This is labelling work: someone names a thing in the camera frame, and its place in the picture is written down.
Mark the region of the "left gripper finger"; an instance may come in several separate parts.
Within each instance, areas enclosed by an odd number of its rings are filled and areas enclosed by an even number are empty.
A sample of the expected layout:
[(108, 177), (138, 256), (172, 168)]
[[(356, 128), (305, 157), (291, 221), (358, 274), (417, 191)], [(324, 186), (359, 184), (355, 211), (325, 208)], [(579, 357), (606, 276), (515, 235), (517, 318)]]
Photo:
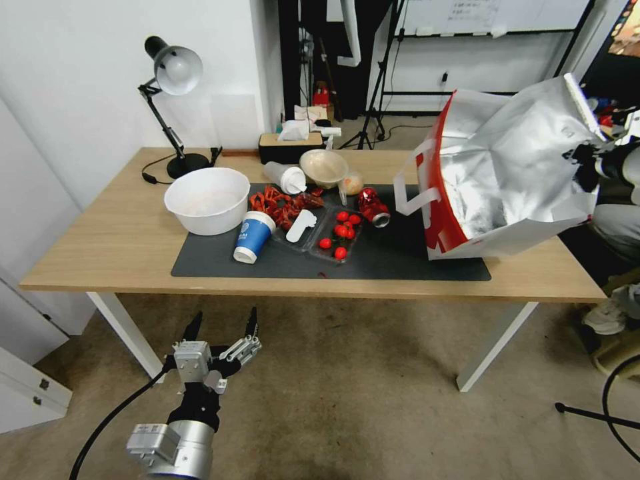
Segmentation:
[(177, 346), (178, 344), (185, 341), (196, 341), (201, 327), (202, 319), (203, 312), (198, 311), (191, 322), (186, 326), (181, 338), (175, 341), (173, 343), (173, 346)]
[(249, 362), (252, 360), (262, 348), (258, 331), (257, 308), (254, 306), (247, 320), (245, 335), (220, 353), (219, 359), (226, 362)]

